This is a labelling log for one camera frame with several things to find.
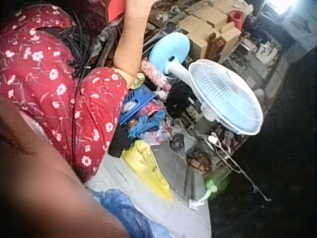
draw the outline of fan grille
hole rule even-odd
[[[236,133],[256,134],[263,113],[252,90],[237,74],[222,65],[199,60],[189,67],[191,87],[208,111]]]

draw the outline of pink bottle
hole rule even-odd
[[[172,86],[167,82],[164,74],[159,72],[153,64],[147,60],[141,62],[141,71],[154,83],[157,87],[169,91]]]

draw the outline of bag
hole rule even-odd
[[[172,202],[169,184],[159,170],[153,152],[144,140],[137,140],[129,150],[122,153],[128,166],[160,197]]]

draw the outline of red floral pants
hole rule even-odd
[[[113,69],[96,68],[75,97],[77,79],[67,62],[69,48],[42,27],[68,28],[70,16],[57,6],[37,4],[17,12],[0,37],[0,94],[42,127],[50,143],[69,163],[94,175],[111,142],[125,80]],[[72,157],[72,112],[76,148]]]

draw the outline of hand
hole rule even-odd
[[[148,11],[158,0],[126,0],[126,10]]]

